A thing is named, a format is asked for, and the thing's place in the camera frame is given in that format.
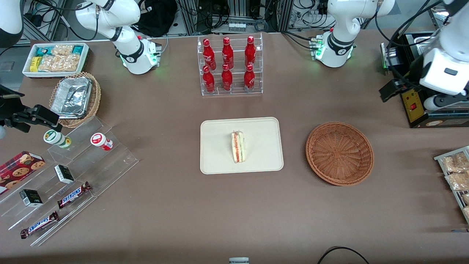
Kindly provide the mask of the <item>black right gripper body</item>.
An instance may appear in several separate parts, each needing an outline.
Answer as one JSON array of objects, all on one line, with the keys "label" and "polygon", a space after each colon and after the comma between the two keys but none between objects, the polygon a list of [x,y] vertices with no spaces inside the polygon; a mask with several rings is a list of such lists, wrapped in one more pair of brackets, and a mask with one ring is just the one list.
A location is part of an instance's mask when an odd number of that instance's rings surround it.
[{"label": "black right gripper body", "polygon": [[0,86],[0,117],[11,117],[13,114],[22,112],[25,107],[21,97],[25,94],[13,91],[5,86]]}]

